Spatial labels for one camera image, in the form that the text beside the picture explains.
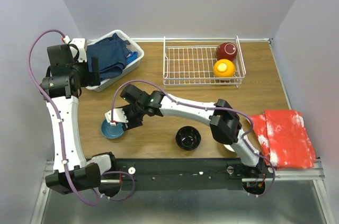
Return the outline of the blue bowl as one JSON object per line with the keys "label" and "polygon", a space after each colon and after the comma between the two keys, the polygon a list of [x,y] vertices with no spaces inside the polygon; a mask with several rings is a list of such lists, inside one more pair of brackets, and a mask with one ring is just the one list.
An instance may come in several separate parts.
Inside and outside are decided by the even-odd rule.
{"label": "blue bowl", "polygon": [[115,126],[112,126],[106,120],[103,120],[101,133],[108,139],[118,139],[124,134],[122,123],[118,122]]}

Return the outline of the white wire dish rack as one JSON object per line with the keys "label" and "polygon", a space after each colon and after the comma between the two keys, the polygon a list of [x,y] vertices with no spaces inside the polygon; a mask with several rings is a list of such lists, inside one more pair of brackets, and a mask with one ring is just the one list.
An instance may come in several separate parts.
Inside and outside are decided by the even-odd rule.
{"label": "white wire dish rack", "polygon": [[[217,50],[222,44],[236,56],[231,63],[235,71],[230,77],[214,74]],[[163,83],[165,86],[240,85],[246,76],[242,48],[238,36],[216,39],[163,39]]]}

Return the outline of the orange bowl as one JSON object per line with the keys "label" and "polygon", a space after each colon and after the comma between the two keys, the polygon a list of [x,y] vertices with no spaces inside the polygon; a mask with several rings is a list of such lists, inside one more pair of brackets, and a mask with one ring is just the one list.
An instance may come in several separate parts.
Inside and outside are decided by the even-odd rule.
{"label": "orange bowl", "polygon": [[213,67],[213,74],[215,77],[233,77],[235,71],[235,65],[228,59],[217,60]]}

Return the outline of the plain white bowl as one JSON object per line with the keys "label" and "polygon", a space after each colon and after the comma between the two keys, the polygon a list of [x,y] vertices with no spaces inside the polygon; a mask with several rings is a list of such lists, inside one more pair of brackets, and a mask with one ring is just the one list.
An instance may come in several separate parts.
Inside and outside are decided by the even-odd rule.
{"label": "plain white bowl", "polygon": [[230,151],[230,152],[232,152],[232,153],[235,152],[235,151],[233,150],[233,148],[231,147],[231,145],[225,145],[225,144],[224,144],[224,147],[225,147],[228,151]]}

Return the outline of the red floral bowl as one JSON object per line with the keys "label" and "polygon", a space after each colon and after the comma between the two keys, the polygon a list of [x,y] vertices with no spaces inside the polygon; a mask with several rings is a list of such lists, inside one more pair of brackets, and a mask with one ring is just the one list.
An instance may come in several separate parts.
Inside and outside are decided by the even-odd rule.
{"label": "red floral bowl", "polygon": [[216,50],[217,60],[227,59],[233,61],[236,56],[237,47],[232,42],[224,42]]}

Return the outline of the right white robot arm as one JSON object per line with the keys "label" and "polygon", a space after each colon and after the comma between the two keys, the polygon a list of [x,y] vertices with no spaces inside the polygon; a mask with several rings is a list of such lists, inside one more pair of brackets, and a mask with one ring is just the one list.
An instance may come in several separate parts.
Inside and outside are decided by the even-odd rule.
{"label": "right white robot arm", "polygon": [[148,94],[132,84],[122,89],[120,97],[128,104],[112,108],[111,119],[122,122],[124,130],[141,126],[145,115],[192,120],[208,126],[216,142],[234,150],[247,176],[256,177],[263,171],[260,153],[249,142],[248,133],[240,122],[242,112],[232,109],[227,101],[190,101],[168,94],[161,88]]}

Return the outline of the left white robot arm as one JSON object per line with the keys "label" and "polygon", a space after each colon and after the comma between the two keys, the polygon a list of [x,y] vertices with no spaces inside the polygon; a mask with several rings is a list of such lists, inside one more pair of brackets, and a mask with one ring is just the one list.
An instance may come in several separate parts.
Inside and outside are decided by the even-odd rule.
{"label": "left white robot arm", "polygon": [[90,69],[85,50],[73,43],[50,46],[47,54],[50,65],[40,87],[51,117],[55,158],[46,185],[60,194],[97,188],[102,175],[111,179],[118,171],[113,153],[86,159],[81,148],[79,97],[83,87],[100,83],[98,68]]}

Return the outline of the navy blue cloth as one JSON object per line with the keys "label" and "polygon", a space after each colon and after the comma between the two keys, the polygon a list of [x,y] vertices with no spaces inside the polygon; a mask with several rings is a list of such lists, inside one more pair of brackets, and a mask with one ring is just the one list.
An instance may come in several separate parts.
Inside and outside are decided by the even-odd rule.
{"label": "navy blue cloth", "polygon": [[128,44],[127,40],[123,40],[114,33],[111,37],[87,46],[86,53],[89,62],[91,57],[98,57],[99,59],[100,81],[115,78],[122,74],[127,66],[126,57],[133,52],[127,48]]}

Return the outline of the bright blue cloth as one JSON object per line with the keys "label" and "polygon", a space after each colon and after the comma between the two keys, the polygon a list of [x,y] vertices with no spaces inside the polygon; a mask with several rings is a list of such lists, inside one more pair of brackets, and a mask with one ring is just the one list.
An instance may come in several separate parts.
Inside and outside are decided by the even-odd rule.
{"label": "bright blue cloth", "polygon": [[131,53],[130,53],[129,55],[127,55],[127,57],[126,57],[126,65],[131,64],[131,63],[134,62],[137,58],[138,58],[138,52],[137,52],[137,51],[131,52]]}

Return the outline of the white laundry basket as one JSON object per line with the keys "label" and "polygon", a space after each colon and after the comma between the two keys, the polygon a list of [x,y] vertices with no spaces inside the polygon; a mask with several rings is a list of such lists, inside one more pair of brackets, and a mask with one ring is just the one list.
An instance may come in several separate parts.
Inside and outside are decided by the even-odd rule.
{"label": "white laundry basket", "polygon": [[89,41],[86,49],[88,64],[99,59],[100,85],[88,86],[88,90],[101,92],[123,76],[136,69],[144,57],[144,51],[127,34],[113,30]]}

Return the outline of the black fluted bowl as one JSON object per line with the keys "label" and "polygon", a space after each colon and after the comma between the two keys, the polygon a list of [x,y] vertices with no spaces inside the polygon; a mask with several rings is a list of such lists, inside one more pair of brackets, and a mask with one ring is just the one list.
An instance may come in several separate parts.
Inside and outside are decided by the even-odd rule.
{"label": "black fluted bowl", "polygon": [[201,142],[199,131],[192,126],[184,126],[177,131],[175,136],[177,145],[186,151],[196,149]]}

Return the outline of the red white cloth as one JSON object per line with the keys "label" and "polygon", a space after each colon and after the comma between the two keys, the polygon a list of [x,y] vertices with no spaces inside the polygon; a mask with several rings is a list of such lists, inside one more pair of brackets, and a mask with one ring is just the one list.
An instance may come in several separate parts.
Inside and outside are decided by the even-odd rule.
{"label": "red white cloth", "polygon": [[251,115],[253,131],[262,154],[277,168],[309,169],[316,155],[302,113],[296,110],[265,110]]}

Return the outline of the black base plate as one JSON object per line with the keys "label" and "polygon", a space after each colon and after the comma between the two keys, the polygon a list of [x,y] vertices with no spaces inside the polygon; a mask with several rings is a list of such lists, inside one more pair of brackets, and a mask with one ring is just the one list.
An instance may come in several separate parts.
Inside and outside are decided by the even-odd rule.
{"label": "black base plate", "polygon": [[118,158],[122,174],[102,176],[99,191],[114,196],[119,191],[242,190],[261,194],[262,180],[273,177],[263,160],[246,167],[239,158]]}

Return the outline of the aluminium frame rail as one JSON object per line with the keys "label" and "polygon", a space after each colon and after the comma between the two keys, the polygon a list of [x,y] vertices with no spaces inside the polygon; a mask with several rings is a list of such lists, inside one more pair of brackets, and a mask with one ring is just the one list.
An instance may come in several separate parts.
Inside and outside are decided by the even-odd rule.
{"label": "aluminium frame rail", "polygon": [[[273,171],[268,167],[269,172],[272,173],[273,179],[280,181],[306,181],[306,180],[321,180],[324,178],[324,172],[320,161],[316,161],[315,166],[310,169],[292,169],[283,168],[281,170]],[[109,162],[108,167],[100,166],[98,163],[86,163],[84,167],[78,166],[69,168],[69,177],[75,185],[80,186],[98,186],[102,182],[102,176],[106,174],[122,174],[122,171],[117,169],[116,159]]]}

